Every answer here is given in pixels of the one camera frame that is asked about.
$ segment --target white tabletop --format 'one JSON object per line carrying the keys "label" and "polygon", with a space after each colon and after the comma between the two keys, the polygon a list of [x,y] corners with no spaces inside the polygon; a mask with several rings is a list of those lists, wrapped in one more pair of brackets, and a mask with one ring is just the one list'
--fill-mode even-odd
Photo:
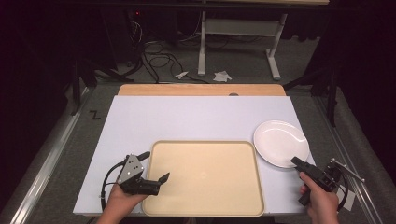
{"label": "white tabletop", "polygon": [[[150,151],[159,140],[242,140],[253,144],[256,128],[274,119],[301,130],[287,96],[115,96],[73,212],[85,216],[102,213],[99,195],[105,175],[126,155]],[[143,166],[147,167],[148,161],[144,160]],[[314,163],[311,155],[307,161]],[[257,162],[264,214],[303,213],[298,203],[303,182],[295,169],[275,167],[259,154]],[[114,182],[119,173],[116,169],[107,182]],[[107,186],[106,196],[110,189]],[[133,213],[142,215],[141,206]]]}

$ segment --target dark background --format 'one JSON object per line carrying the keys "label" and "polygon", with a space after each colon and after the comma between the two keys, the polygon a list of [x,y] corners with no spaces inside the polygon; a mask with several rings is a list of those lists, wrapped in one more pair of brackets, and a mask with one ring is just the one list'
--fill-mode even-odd
{"label": "dark background", "polygon": [[[357,5],[351,0],[341,3]],[[2,209],[64,112],[64,90],[72,80],[75,59],[87,57],[109,68],[115,66],[115,59],[98,8],[60,10],[46,0],[0,4],[0,168],[1,179],[7,181],[0,196]],[[328,15],[290,13],[282,38],[297,35],[304,41],[322,36],[306,74],[327,66],[337,53],[341,59],[337,63],[338,84],[395,181],[394,7],[390,1],[360,4],[364,13],[338,14],[327,30]],[[175,43],[177,25],[186,33],[196,25],[195,18],[186,20],[186,16],[183,12],[162,12],[146,22],[156,24],[156,33]],[[164,18],[173,22],[164,27]]]}

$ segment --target finger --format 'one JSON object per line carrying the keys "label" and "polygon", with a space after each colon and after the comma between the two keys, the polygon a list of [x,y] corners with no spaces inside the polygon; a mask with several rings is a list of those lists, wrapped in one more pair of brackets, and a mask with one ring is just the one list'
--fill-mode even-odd
{"label": "finger", "polygon": [[304,181],[304,183],[312,190],[319,188],[317,183],[313,181],[308,175],[306,175],[304,172],[300,172],[300,178]]}

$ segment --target gray carpet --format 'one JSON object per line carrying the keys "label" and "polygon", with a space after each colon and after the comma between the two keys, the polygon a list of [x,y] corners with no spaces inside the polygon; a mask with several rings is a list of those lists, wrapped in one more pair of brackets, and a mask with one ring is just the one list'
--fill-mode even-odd
{"label": "gray carpet", "polygon": [[[216,83],[213,81],[214,73],[225,70],[233,78],[228,83],[285,84],[303,74],[317,44],[317,41],[300,43],[296,39],[282,40],[276,52],[276,61],[282,80],[274,82],[271,79],[268,64],[263,57],[263,51],[266,49],[263,46],[268,46],[269,48],[271,42],[272,40],[267,38],[244,44],[233,42],[225,48],[219,49],[216,46],[221,46],[221,42],[209,41],[208,45],[213,48],[207,50],[206,76],[203,79],[210,83]],[[194,78],[199,78],[196,75],[197,49],[197,46],[186,47],[180,45],[177,48],[164,46],[164,50],[172,52],[183,65],[184,71],[190,71],[191,76]],[[164,61],[153,62],[157,63],[157,65],[164,63]],[[171,68],[170,64],[156,68],[160,81],[163,82],[178,81],[173,77],[173,75],[180,72],[178,69],[176,65]],[[153,82],[152,77],[144,68],[130,77],[140,83]],[[112,98],[117,94],[119,86],[120,83],[100,79],[100,84],[93,91],[91,99],[81,108],[81,116],[69,138],[64,153],[27,223],[86,223],[89,220],[88,217],[74,215],[72,211],[105,123]],[[310,96],[307,87],[288,91],[288,95],[291,96],[318,167],[323,168],[330,158],[339,159],[336,153],[337,146],[334,143],[327,122],[320,115],[318,104]],[[345,102],[341,92],[337,96],[337,102],[338,105],[335,111],[336,130],[340,133],[343,144],[357,170],[359,170],[359,174],[367,179],[367,187],[383,222],[393,223],[396,220],[394,203],[396,192],[394,185],[371,150],[359,124],[348,110],[347,102]],[[92,119],[91,110],[96,110],[97,117],[100,117],[100,119]],[[61,128],[58,129],[62,129],[64,126],[61,120],[59,126]],[[16,189],[7,207],[3,210],[0,216],[0,223],[9,223],[14,216],[40,165],[46,159],[50,146],[51,141],[49,140],[37,154],[25,178]],[[357,199],[355,199],[352,211],[348,212],[344,209],[340,212],[339,217],[341,223],[370,223],[362,210],[361,202]],[[310,223],[309,218],[305,215],[276,217],[276,222]]]}

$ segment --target person's right hand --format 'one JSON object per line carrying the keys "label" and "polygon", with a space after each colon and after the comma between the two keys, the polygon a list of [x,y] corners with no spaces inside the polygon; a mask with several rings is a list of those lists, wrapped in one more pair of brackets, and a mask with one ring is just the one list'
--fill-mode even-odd
{"label": "person's right hand", "polygon": [[305,182],[301,186],[300,193],[304,194],[311,189],[310,203],[308,204],[308,215],[313,224],[336,224],[338,197],[334,192],[327,192],[317,185],[308,175],[300,172],[300,178]]}

